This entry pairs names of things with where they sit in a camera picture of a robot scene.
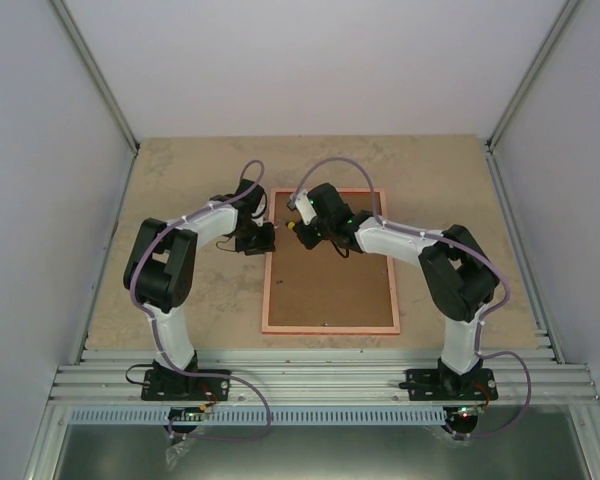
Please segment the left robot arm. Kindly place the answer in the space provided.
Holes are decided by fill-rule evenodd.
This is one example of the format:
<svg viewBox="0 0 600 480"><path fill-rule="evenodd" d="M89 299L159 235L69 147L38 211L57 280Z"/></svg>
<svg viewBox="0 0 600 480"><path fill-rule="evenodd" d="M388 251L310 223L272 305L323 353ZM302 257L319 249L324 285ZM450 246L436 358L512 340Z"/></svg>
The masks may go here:
<svg viewBox="0 0 600 480"><path fill-rule="evenodd" d="M123 284L146 316L156 341L156 359L143 388L157 396L187 399L199 383L221 381L220 371L202 373L190 342L183 304L193 286L197 249L224 237L245 256L275 250L275 228L263 220L268 205L264 188L242 178L232 194L216 195L201 209L171 221L144 220L126 265Z"/></svg>

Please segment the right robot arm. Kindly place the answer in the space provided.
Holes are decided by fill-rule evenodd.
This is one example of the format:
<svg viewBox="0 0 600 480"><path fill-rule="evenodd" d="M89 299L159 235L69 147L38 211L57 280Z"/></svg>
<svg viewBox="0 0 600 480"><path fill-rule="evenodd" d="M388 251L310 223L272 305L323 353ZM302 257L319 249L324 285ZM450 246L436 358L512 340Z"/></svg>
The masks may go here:
<svg viewBox="0 0 600 480"><path fill-rule="evenodd" d="M418 267L445 319L437 383L444 395L461 399L474 389L482 368L481 321L499 279L466 228L422 231L391 223L378 214L375 194L370 197L371 208L355 212L329 183L297 188L288 201L300 215L292 230L308 250L328 241L344 258L352 252L378 254Z"/></svg>

